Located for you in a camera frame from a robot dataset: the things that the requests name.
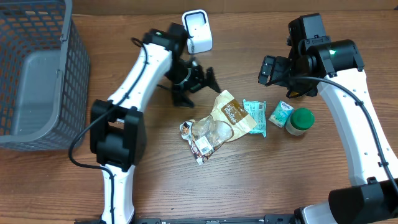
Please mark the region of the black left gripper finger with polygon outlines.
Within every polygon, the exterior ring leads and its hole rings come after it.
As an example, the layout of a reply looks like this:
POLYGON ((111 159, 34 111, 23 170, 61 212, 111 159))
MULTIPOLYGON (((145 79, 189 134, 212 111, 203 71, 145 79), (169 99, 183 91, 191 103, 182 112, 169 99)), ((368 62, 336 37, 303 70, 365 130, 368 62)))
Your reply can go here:
POLYGON ((206 85, 217 93, 221 93, 221 89, 216 81, 213 67, 206 69, 206 85))
POLYGON ((182 91, 172 90, 172 101, 176 107, 193 108, 194 102, 182 91))

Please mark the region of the brown snack bag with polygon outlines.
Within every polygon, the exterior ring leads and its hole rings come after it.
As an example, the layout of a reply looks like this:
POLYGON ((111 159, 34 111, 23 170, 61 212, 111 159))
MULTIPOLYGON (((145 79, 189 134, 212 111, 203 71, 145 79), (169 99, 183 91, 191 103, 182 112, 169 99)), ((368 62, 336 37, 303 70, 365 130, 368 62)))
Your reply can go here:
POLYGON ((224 143, 239 139, 256 126, 252 116, 225 90, 216 97, 210 115, 199 121, 183 122, 180 132, 201 166, 224 143))

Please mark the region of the teal snack packet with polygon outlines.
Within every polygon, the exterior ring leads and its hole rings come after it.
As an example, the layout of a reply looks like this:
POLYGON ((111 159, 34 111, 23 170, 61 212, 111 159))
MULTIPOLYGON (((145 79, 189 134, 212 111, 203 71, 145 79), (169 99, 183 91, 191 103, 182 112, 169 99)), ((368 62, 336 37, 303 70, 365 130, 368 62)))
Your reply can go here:
POLYGON ((243 107, 257 123, 249 134, 261 134, 265 138, 267 136, 266 101, 248 101, 243 99, 243 107))

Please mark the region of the teal tissue pack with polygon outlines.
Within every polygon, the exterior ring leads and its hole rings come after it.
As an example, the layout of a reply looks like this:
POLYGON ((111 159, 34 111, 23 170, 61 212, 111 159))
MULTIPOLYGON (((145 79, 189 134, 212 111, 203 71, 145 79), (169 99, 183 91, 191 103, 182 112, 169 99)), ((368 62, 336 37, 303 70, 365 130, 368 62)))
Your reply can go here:
POLYGON ((274 123, 276 126, 283 128, 293 111, 294 108, 292 106, 284 101, 279 101, 275 110, 270 115, 269 121, 274 123))

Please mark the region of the green lid jar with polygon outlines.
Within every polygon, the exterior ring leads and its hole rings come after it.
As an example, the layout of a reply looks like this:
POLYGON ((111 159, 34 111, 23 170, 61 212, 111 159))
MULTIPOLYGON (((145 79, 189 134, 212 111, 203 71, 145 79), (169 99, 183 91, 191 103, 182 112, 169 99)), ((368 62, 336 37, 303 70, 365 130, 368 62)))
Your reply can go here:
POLYGON ((299 108, 289 116, 285 128, 290 134, 299 136, 310 129, 314 122, 315 116, 312 111, 306 108, 299 108))

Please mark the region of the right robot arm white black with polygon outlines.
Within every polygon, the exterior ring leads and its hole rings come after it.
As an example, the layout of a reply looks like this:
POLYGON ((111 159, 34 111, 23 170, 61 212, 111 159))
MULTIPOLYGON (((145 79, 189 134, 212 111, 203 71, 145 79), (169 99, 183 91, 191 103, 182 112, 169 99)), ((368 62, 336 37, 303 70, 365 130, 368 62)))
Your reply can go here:
POLYGON ((258 81, 289 98, 321 96, 335 121, 349 167, 347 188, 296 209, 285 223, 372 223, 397 217, 397 157, 371 102, 364 62, 352 40, 332 41, 319 14, 289 24, 288 57, 266 56, 258 81))

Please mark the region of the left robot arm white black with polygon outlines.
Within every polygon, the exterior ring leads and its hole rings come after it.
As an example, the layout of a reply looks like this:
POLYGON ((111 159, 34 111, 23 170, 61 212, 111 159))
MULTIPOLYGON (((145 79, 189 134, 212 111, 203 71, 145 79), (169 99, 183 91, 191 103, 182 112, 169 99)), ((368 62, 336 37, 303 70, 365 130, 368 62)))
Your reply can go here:
POLYGON ((137 42, 139 57, 122 85, 106 101, 96 100, 91 107, 90 150, 104 177, 100 223, 134 221, 134 169, 147 143, 144 112, 159 80, 170 80, 172 103, 179 107, 194 106, 187 92, 206 86, 221 91, 212 68, 204 70, 193 59, 181 58, 190 38, 187 28, 176 23, 166 32, 151 29, 145 33, 137 42))

